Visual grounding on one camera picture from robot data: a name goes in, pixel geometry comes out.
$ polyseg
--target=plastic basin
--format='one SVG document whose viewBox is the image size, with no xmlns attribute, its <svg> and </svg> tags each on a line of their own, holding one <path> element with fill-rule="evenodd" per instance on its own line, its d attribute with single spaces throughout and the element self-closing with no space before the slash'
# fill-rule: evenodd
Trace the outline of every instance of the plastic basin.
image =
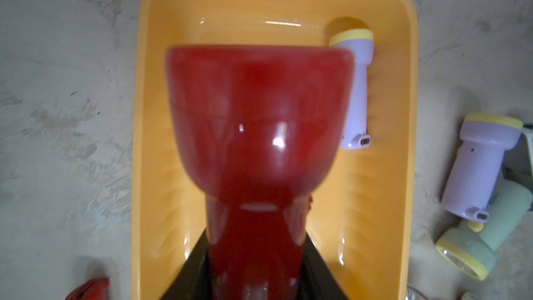
<svg viewBox="0 0 533 300">
<path fill-rule="evenodd" d="M 165 51 L 193 43 L 326 46 L 355 17 L 375 35 L 368 149 L 339 150 L 306 229 L 350 299 L 405 299 L 413 201 L 418 25 L 410 0 L 142 0 L 133 137 L 132 298 L 158 299 L 206 224 L 177 154 Z"/>
</svg>

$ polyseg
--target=red object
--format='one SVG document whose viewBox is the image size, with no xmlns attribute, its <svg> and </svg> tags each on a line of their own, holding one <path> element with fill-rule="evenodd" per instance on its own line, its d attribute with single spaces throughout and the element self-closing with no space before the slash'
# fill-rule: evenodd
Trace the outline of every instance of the red object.
<svg viewBox="0 0 533 300">
<path fill-rule="evenodd" d="M 91 279 L 72 291 L 65 300 L 107 300 L 109 279 Z"/>
<path fill-rule="evenodd" d="M 326 176 L 352 84 L 343 49 L 192 46 L 167 54 L 174 132 L 207 193 L 217 299 L 294 299 L 310 194 Z"/>
</svg>

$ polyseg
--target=orange plastic tub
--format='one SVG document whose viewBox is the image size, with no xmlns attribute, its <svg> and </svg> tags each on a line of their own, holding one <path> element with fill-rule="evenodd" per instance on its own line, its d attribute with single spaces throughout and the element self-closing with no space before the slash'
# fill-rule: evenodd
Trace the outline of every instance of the orange plastic tub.
<svg viewBox="0 0 533 300">
<path fill-rule="evenodd" d="M 418 25 L 410 0 L 142 0 L 133 138 L 132 298 L 161 297 L 205 227 L 164 80 L 169 46 L 326 46 L 344 17 L 375 36 L 368 70 L 372 146 L 339 150 L 307 230 L 351 299 L 405 299 L 413 199 Z"/>
</svg>

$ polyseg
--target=concrete floor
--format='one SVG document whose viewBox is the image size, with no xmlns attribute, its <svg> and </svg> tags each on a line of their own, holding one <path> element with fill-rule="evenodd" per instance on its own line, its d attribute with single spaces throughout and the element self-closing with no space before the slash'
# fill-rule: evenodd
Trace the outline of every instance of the concrete floor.
<svg viewBox="0 0 533 300">
<path fill-rule="evenodd" d="M 130 298 L 130 186 L 140 0 L 0 0 L 0 298 L 63 299 L 88 277 Z M 461 117 L 533 122 L 533 0 L 413 0 L 420 23 L 409 282 L 435 299 L 530 299 L 533 214 L 489 279 L 433 242 Z"/>
</svg>

